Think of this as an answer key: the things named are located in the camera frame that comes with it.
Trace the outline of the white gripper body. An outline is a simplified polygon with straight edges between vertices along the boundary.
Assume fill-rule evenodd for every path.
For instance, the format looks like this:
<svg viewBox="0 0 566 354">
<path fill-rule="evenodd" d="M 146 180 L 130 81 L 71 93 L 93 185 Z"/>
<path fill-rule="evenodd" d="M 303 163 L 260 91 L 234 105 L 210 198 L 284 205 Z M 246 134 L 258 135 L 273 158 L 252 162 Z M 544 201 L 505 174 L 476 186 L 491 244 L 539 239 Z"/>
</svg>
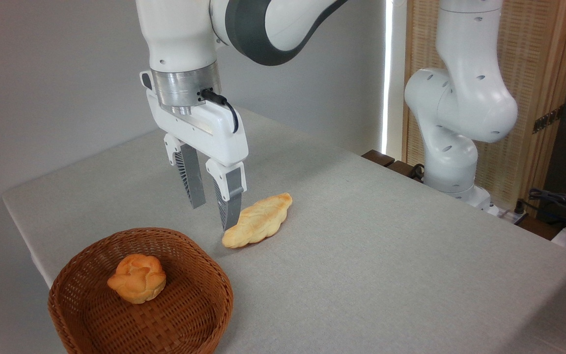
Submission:
<svg viewBox="0 0 566 354">
<path fill-rule="evenodd" d="M 180 115 L 163 108 L 151 83 L 151 71 L 140 72 L 155 123 L 165 132 L 223 166 L 240 163 L 249 155 L 242 117 L 235 109 L 206 100 L 191 108 L 190 115 Z"/>
</svg>

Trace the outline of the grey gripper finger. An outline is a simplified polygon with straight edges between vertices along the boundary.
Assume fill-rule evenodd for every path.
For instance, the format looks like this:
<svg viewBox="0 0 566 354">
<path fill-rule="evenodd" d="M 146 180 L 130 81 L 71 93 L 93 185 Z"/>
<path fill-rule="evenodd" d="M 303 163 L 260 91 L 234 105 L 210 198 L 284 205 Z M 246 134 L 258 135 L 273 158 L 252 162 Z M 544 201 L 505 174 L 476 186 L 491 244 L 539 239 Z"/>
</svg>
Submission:
<svg viewBox="0 0 566 354">
<path fill-rule="evenodd" d="M 177 167 L 191 206 L 195 209 L 206 203 L 197 150 L 172 134 L 164 136 L 170 164 Z"/>
<path fill-rule="evenodd" d="M 207 172 L 212 176 L 223 231 L 235 226 L 242 211 L 242 193 L 247 190 L 242 162 L 230 167 L 209 159 Z"/>
</svg>

